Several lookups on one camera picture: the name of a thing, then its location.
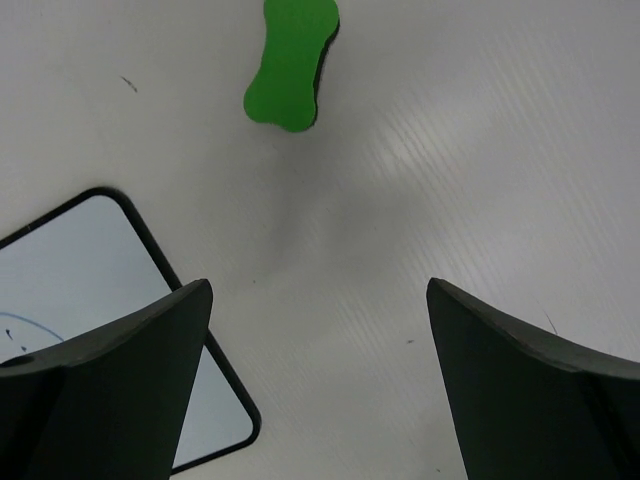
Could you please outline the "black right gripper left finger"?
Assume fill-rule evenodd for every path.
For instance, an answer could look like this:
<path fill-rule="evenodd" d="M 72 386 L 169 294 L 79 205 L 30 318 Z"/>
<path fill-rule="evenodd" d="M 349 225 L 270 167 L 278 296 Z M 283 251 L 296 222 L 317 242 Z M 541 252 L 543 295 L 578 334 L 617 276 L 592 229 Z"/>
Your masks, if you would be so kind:
<path fill-rule="evenodd" d="M 4 479 L 170 477 L 212 310 L 208 280 L 1 365 Z"/>

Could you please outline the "green bone-shaped eraser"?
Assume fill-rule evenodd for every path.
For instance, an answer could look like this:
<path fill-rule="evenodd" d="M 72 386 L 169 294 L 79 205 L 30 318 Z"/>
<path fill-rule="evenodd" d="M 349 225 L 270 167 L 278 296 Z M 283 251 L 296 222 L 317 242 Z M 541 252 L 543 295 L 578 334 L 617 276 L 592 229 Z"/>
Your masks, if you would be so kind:
<path fill-rule="evenodd" d="M 265 42 L 259 68 L 243 99 L 249 119 L 298 133 L 317 116 L 317 86 L 339 30 L 335 1 L 266 1 Z"/>

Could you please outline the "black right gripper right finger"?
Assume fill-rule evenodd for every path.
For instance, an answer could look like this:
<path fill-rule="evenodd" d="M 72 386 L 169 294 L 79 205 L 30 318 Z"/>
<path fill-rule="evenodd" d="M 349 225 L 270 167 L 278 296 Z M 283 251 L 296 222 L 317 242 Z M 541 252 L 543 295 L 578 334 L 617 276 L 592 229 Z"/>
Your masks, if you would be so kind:
<path fill-rule="evenodd" d="M 636 479 L 639 365 L 433 278 L 426 301 L 471 479 Z"/>

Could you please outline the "small black-framed whiteboard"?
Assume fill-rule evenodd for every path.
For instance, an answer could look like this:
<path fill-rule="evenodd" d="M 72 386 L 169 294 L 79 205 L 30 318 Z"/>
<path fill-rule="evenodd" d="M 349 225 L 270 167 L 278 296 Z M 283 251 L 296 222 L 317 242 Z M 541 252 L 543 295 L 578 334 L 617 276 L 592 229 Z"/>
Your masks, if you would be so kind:
<path fill-rule="evenodd" d="M 182 283 L 131 200 L 98 187 L 1 240 L 1 358 L 135 312 Z M 253 443 L 261 416 L 213 336 L 205 342 L 173 464 L 182 472 Z"/>

